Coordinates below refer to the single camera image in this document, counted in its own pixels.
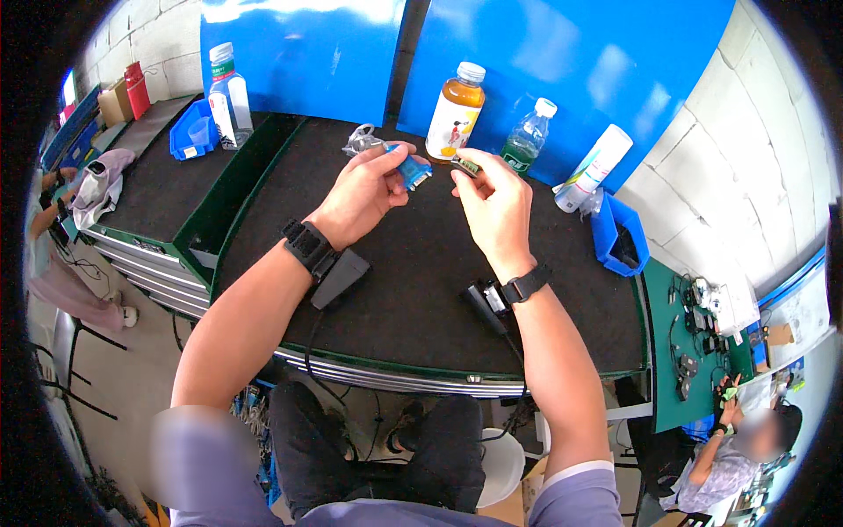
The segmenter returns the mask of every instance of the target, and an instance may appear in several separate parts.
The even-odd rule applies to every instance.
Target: white brick wall
[[[125,0],[97,29],[75,70],[81,93],[140,61],[152,102],[202,90],[201,0]]]
[[[617,196],[652,256],[769,292],[824,236],[839,189],[816,99],[770,22],[738,0],[674,121]]]

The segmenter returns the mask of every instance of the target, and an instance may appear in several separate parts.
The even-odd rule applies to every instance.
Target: white spray can
[[[632,147],[632,139],[617,125],[609,125],[565,183],[553,187],[556,205],[574,212]]]

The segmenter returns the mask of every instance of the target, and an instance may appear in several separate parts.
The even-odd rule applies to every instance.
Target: green label
[[[509,152],[503,154],[503,160],[509,163],[509,166],[513,167],[516,172],[524,172],[529,167],[529,163],[519,161]]]
[[[226,78],[231,73],[234,73],[234,59],[231,59],[228,62],[223,62],[217,66],[211,66],[211,77],[213,80]]]

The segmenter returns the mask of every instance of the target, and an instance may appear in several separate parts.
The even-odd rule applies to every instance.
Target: pink clothing
[[[50,268],[29,279],[29,290],[36,298],[55,305],[65,313],[90,325],[119,331],[123,327],[123,309],[113,302],[100,300],[50,248]]]

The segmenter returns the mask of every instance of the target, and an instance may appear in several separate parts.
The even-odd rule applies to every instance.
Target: plastic bag
[[[589,214],[600,214],[600,208],[603,206],[603,187],[600,186],[596,191],[592,192],[585,200],[580,203],[580,221],[583,221]]]

